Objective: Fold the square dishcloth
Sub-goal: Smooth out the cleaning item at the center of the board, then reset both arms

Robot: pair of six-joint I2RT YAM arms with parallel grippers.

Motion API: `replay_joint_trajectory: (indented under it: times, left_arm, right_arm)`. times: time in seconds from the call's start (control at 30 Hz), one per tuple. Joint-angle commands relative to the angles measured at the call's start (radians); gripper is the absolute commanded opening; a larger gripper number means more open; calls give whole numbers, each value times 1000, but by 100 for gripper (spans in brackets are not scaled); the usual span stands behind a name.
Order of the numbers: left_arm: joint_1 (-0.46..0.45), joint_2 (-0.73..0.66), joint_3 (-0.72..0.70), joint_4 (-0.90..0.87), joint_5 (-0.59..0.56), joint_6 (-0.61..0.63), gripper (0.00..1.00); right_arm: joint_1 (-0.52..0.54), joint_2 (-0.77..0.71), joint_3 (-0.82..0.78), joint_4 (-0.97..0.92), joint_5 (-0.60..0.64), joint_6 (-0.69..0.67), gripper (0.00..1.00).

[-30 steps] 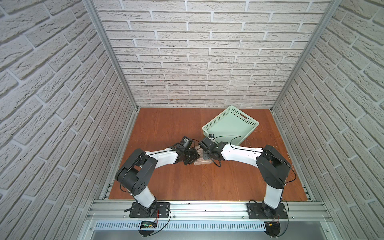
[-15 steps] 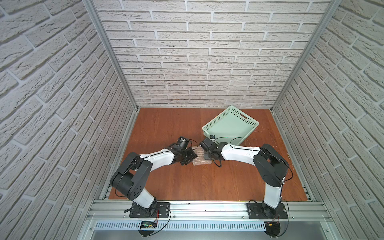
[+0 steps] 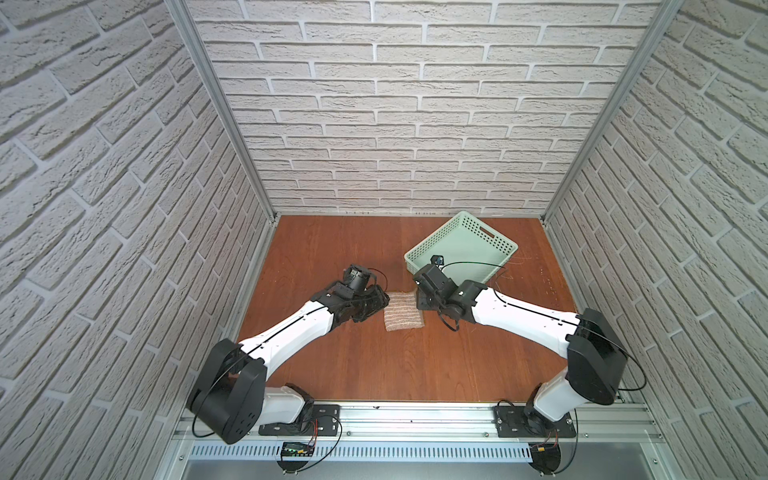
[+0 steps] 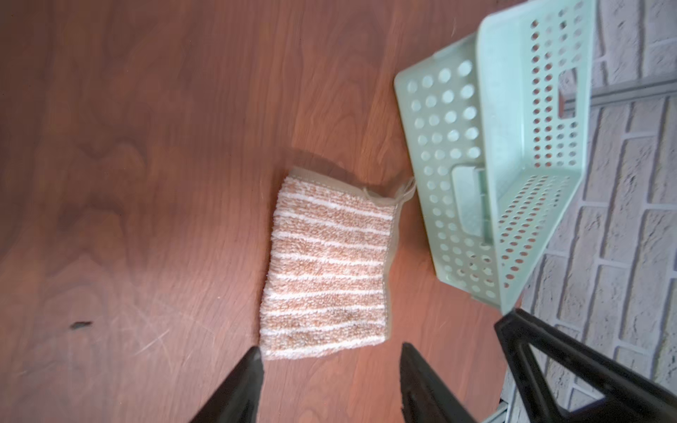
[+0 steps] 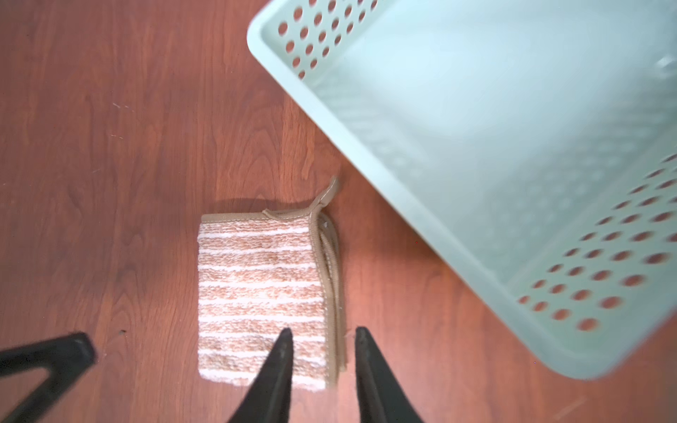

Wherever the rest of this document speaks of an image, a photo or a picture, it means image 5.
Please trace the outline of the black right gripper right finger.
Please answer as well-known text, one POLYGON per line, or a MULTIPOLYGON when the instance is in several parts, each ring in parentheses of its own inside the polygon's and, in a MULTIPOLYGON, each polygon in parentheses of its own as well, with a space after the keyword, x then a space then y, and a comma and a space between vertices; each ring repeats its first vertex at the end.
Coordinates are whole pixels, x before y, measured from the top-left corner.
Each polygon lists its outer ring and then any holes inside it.
POLYGON ((422 423, 366 327, 356 329, 354 347, 361 422, 422 423))

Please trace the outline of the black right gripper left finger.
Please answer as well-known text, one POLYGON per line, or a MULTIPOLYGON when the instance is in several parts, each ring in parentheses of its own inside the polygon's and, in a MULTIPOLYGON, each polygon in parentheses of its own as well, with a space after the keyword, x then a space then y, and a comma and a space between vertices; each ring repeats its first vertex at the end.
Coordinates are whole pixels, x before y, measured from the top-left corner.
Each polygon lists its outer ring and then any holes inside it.
POLYGON ((288 422, 293 370, 293 333, 285 328, 229 422, 288 422))

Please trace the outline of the striped brown white dishcloth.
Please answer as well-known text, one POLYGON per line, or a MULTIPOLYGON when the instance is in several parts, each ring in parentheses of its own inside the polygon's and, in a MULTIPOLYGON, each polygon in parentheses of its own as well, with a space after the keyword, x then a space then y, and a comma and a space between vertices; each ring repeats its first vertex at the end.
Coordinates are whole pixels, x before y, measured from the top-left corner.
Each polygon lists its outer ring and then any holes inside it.
POLYGON ((294 339, 294 387, 323 391, 347 366, 340 242, 325 208, 332 180, 295 210, 205 215, 199 226, 199 375, 253 383, 283 329, 294 339))

